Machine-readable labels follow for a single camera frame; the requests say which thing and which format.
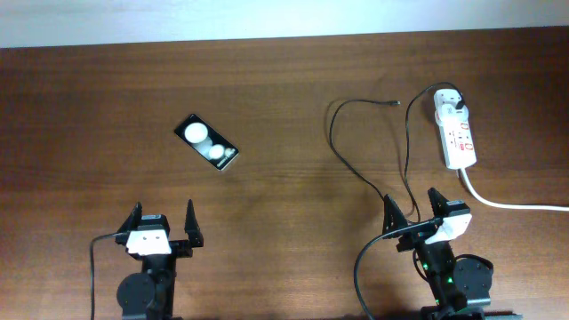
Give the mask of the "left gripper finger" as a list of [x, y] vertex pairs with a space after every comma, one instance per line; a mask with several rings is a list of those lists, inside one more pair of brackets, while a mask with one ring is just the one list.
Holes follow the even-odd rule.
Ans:
[[139, 226], [141, 216], [142, 216], [142, 204], [141, 202], [137, 202], [132, 208], [132, 211], [130, 212], [124, 223], [117, 230], [117, 233], [128, 234], [131, 231], [133, 231], [135, 228]]
[[188, 200], [184, 231], [188, 235], [188, 240], [191, 243], [203, 242], [203, 235], [197, 223], [195, 209], [191, 199]]

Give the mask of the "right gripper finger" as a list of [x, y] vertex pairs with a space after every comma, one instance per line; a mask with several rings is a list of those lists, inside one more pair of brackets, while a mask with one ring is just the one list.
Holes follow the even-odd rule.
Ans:
[[384, 203], [384, 221], [382, 231], [387, 234], [409, 226], [409, 223], [402, 211], [390, 195], [383, 197]]
[[437, 189], [428, 190], [429, 201], [435, 218], [448, 217], [453, 210], [453, 206]]

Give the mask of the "black smartphone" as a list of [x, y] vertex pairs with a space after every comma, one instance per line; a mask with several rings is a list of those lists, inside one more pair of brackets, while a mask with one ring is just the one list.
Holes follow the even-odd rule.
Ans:
[[239, 157], [237, 146], [197, 114], [190, 114], [173, 132], [220, 172], [226, 170]]

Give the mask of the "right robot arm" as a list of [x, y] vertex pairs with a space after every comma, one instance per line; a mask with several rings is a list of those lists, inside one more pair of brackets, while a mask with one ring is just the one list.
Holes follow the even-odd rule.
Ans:
[[421, 309], [422, 319], [483, 319], [491, 302], [493, 264], [473, 254], [456, 256], [450, 242], [465, 233], [472, 220], [461, 200], [450, 201], [435, 188], [428, 190], [434, 213], [411, 224], [390, 196], [384, 197], [383, 235], [398, 240], [399, 252], [411, 251], [423, 269], [436, 304]]

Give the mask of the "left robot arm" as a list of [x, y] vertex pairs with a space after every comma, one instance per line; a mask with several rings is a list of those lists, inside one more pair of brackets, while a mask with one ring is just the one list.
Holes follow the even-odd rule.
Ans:
[[116, 243], [141, 263], [141, 271], [127, 276], [116, 291], [123, 319], [173, 318], [176, 262], [190, 258], [195, 248], [204, 245], [192, 201], [188, 201], [184, 232], [186, 239], [171, 240], [165, 215], [144, 215], [140, 203], [134, 206], [116, 237]]

